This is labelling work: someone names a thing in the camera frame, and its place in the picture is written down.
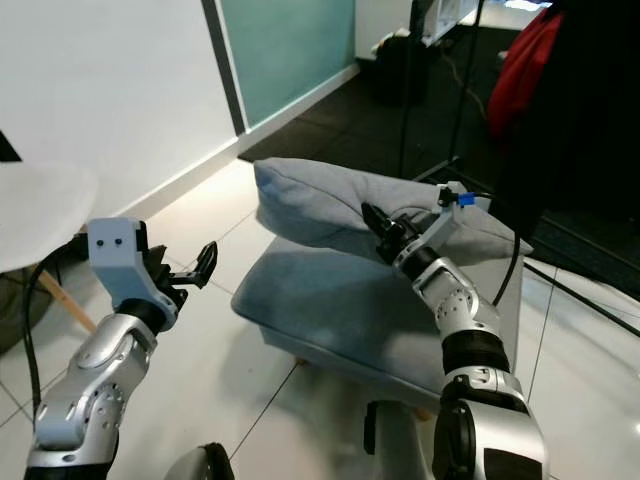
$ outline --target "robotic arm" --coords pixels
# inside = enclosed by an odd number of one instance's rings
[[[114,313],[40,404],[25,479],[106,478],[127,402],[147,373],[156,336],[175,324],[187,298],[174,285],[202,288],[218,253],[212,242],[193,272],[171,273],[162,264],[165,247],[150,250],[145,224],[128,218],[92,220],[87,241],[91,267],[109,291]]]
[[[434,439],[436,479],[547,479],[546,446],[510,373],[499,314],[451,260],[436,253],[471,195],[442,188],[442,212],[424,232],[373,205],[363,204],[362,213],[381,239],[378,253],[412,281],[440,330],[445,387]]]

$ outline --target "gray pillow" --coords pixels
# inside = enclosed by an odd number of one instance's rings
[[[311,160],[270,158],[254,163],[260,198],[258,220],[269,230],[310,247],[328,247],[381,262],[379,241],[362,219],[361,204],[377,205],[391,218],[407,214],[428,221],[440,189]],[[475,206],[439,249],[459,265],[503,258],[513,250],[513,232]],[[521,254],[531,248],[523,243]]]

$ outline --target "wooden chair leg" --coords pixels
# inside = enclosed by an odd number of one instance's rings
[[[60,302],[60,304],[66,308],[67,312],[69,312],[69,314],[71,314],[78,323],[91,333],[96,331],[96,325],[91,321],[87,314],[84,313],[84,310],[82,310],[82,307],[78,305],[78,302],[76,302],[73,297],[69,295],[58,282],[56,282],[55,278],[53,278],[48,272],[42,272],[38,281],[47,289],[56,301]]]

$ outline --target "red bag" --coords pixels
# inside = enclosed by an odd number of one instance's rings
[[[513,41],[491,99],[491,136],[503,140],[527,110],[555,43],[564,13],[543,10]]]

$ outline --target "white wall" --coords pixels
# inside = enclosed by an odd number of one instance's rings
[[[0,129],[121,211],[235,133],[200,0],[0,0]]]

